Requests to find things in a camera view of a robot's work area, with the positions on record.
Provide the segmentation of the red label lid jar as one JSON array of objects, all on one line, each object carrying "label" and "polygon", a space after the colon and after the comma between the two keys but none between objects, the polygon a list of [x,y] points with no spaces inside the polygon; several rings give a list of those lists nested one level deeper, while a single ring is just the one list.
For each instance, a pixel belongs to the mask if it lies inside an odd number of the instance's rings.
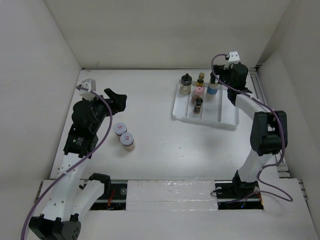
[{"label": "red label lid jar", "polygon": [[130,132],[122,134],[120,136],[120,142],[126,151],[133,151],[135,149],[135,140]]},{"label": "red label lid jar", "polygon": [[114,133],[120,137],[122,134],[126,133],[128,129],[123,122],[118,122],[114,125],[113,130]]}]

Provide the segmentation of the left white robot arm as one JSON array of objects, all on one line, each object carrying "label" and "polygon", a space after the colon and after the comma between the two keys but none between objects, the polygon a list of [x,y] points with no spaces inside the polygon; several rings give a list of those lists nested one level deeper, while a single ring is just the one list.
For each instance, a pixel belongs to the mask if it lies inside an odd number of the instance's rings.
[{"label": "left white robot arm", "polygon": [[111,126],[102,140],[97,132],[106,117],[112,118],[126,108],[127,95],[117,94],[110,88],[107,98],[83,86],[77,86],[82,99],[74,104],[72,125],[63,148],[58,177],[39,196],[41,201],[50,192],[49,200],[38,216],[34,208],[28,213],[23,231],[30,229],[40,240],[76,240],[80,236],[81,219],[99,198],[110,200],[115,195],[111,178],[93,173],[87,183],[79,187],[81,176],[92,155],[104,143]]}]

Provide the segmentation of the pink lid spice jar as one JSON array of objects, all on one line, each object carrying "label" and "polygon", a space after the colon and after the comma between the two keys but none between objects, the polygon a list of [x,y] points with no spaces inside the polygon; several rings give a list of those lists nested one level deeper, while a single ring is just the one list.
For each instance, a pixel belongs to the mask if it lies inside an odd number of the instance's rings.
[{"label": "pink lid spice jar", "polygon": [[197,98],[203,98],[204,88],[202,86],[196,86],[192,94],[191,102],[195,103]]}]

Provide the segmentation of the black knob lid jar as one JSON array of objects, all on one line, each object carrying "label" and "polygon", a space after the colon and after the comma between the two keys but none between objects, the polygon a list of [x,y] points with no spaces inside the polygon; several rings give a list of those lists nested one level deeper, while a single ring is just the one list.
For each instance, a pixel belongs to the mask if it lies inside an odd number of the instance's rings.
[{"label": "black knob lid jar", "polygon": [[180,79],[179,92],[182,95],[189,95],[191,92],[191,86],[192,86],[192,77],[188,73],[186,73]]}]

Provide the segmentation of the black lid pepper jar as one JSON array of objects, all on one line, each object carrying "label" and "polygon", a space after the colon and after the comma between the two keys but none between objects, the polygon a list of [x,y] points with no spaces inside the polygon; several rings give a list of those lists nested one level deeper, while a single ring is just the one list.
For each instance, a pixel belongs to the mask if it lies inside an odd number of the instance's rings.
[{"label": "black lid pepper jar", "polygon": [[202,105],[203,105],[203,99],[201,97],[197,97],[194,100],[194,107],[193,107],[193,113],[194,114],[199,114],[201,112],[202,109]]}]

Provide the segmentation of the yellow label small bottle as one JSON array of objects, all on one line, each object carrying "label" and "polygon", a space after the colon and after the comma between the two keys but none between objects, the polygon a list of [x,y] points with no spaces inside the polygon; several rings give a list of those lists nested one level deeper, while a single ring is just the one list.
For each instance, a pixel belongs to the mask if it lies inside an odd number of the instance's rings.
[{"label": "yellow label small bottle", "polygon": [[198,75],[198,79],[196,81],[196,86],[197,87],[203,87],[204,86],[204,78],[205,74],[203,72],[200,72]]}]

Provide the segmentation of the silver lid blue label jar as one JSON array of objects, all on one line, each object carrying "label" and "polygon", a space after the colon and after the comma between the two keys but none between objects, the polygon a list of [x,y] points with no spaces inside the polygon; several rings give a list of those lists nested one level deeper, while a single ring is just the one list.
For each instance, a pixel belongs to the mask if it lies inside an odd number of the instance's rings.
[{"label": "silver lid blue label jar", "polygon": [[212,100],[215,98],[220,85],[218,83],[209,83],[206,90],[206,98]]}]

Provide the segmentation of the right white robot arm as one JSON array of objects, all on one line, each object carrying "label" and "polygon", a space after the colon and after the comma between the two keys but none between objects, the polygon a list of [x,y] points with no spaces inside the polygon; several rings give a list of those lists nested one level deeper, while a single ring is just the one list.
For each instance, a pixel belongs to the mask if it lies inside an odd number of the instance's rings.
[{"label": "right white robot arm", "polygon": [[229,101],[252,119],[250,153],[236,171],[232,184],[221,189],[222,193],[230,195],[233,202],[258,193],[262,171],[271,167],[270,159],[283,154],[288,145],[287,113],[274,110],[254,97],[246,86],[248,72],[248,68],[241,63],[229,67],[214,64],[210,74],[211,78],[227,88]]}]

